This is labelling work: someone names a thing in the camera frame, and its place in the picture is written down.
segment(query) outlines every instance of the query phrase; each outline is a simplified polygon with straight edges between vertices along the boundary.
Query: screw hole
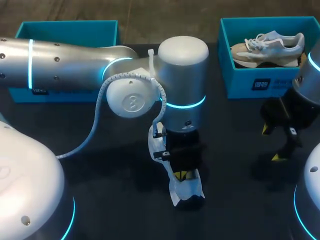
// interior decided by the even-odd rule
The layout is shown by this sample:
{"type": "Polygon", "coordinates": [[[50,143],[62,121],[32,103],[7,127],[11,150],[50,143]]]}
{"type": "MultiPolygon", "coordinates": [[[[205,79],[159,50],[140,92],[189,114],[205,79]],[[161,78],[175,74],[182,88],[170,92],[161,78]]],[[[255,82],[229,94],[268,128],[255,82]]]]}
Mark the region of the screw hole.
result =
{"type": "Polygon", "coordinates": [[[22,218],[21,218],[21,222],[22,222],[22,224],[23,225],[25,225],[25,226],[29,226],[30,225],[30,218],[28,217],[28,216],[23,216],[22,218]]]}
{"type": "Polygon", "coordinates": [[[318,171],[318,167],[317,167],[317,166],[313,166],[313,167],[310,169],[310,172],[311,172],[311,173],[314,173],[314,172],[316,172],[316,171],[318,171]]]}

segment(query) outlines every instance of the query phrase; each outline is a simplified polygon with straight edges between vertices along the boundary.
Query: blue box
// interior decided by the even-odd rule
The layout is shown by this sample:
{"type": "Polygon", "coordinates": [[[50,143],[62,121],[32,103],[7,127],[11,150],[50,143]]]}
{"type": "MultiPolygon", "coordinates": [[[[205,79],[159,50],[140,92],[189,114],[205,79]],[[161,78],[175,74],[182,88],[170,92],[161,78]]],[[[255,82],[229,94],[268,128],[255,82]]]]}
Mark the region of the blue box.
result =
{"type": "MultiPolygon", "coordinates": [[[[84,47],[102,48],[120,44],[118,21],[25,21],[16,38],[33,39],[84,47]]],[[[97,91],[58,92],[34,95],[30,89],[9,88],[16,103],[95,102],[97,91]]]]}
{"type": "Polygon", "coordinates": [[[230,47],[275,30],[280,35],[303,33],[307,55],[320,38],[320,25],[313,16],[222,18],[218,35],[218,57],[229,99],[280,97],[292,86],[299,67],[236,68],[230,47]],[[264,90],[253,90],[255,83],[264,90]]]}

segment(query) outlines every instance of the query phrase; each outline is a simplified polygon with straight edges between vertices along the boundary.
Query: blue led light strip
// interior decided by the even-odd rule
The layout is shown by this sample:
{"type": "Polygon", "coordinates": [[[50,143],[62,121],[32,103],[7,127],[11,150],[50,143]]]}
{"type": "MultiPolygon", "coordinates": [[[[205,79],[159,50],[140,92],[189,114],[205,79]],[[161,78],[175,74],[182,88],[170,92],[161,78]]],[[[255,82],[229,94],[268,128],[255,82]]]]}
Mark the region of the blue led light strip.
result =
{"type": "Polygon", "coordinates": [[[294,195],[293,195],[293,204],[294,204],[294,210],[295,210],[295,214],[297,216],[297,218],[299,219],[299,222],[301,224],[301,226],[304,228],[304,230],[306,231],[306,233],[313,239],[313,240],[317,240],[309,231],[308,229],[306,228],[306,226],[304,225],[304,223],[301,221],[300,219],[300,216],[298,214],[298,211],[297,211],[297,206],[296,206],[296,190],[297,190],[297,187],[295,187],[295,190],[294,190],[294,195]]]}
{"type": "Polygon", "coordinates": [[[70,222],[70,225],[68,227],[68,229],[66,230],[65,234],[63,235],[63,237],[61,238],[61,240],[65,240],[68,233],[70,232],[71,226],[74,223],[74,219],[75,219],[75,213],[76,213],[76,202],[75,202],[75,198],[73,198],[73,214],[72,214],[72,219],[70,222]]]}
{"type": "Polygon", "coordinates": [[[121,58],[118,58],[118,59],[115,59],[115,60],[109,62],[109,64],[108,64],[108,65],[105,67],[105,69],[103,70],[102,80],[104,80],[104,75],[105,75],[105,72],[107,71],[107,69],[108,69],[112,64],[114,64],[114,63],[116,63],[116,62],[119,62],[119,61],[121,61],[121,60],[132,60],[132,58],[131,58],[131,57],[121,57],[121,58]]]}
{"type": "Polygon", "coordinates": [[[32,39],[29,40],[29,53],[28,53],[28,87],[32,89],[32,50],[34,46],[34,41],[32,39]]]}
{"type": "Polygon", "coordinates": [[[320,67],[312,60],[310,53],[308,55],[308,59],[309,59],[309,63],[311,63],[311,65],[320,72],[320,67]]]}
{"type": "Polygon", "coordinates": [[[195,104],[191,104],[191,105],[185,105],[185,106],[181,106],[181,105],[174,105],[174,104],[171,104],[171,103],[166,103],[167,106],[171,107],[171,108],[174,108],[174,109],[192,109],[192,108],[195,108],[196,106],[199,106],[200,104],[202,104],[206,99],[206,96],[204,96],[204,98],[195,103],[195,104]]]}

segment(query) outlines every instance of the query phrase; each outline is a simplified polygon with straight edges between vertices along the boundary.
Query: box label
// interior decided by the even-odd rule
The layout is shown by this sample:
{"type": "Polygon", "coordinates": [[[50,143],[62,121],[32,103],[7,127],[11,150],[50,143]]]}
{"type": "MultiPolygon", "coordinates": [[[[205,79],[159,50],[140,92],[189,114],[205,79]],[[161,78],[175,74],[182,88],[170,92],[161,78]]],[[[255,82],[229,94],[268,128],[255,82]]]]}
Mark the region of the box label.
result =
{"type": "Polygon", "coordinates": [[[253,82],[252,90],[267,90],[270,85],[270,78],[256,78],[253,82]]]}
{"type": "Polygon", "coordinates": [[[49,92],[43,89],[33,88],[31,91],[33,95],[49,95],[49,92]]]}

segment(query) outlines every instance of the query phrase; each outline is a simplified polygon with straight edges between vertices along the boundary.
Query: dark floor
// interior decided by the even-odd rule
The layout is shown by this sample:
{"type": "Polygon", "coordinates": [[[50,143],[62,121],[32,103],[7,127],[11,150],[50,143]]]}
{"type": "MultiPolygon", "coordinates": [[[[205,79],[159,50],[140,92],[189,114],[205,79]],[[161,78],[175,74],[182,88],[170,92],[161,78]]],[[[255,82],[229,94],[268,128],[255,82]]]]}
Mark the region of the dark floor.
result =
{"type": "Polygon", "coordinates": [[[118,20],[125,44],[160,43],[177,35],[215,42],[219,19],[315,16],[319,0],[0,0],[0,32],[13,37],[23,21],[118,20]]]}

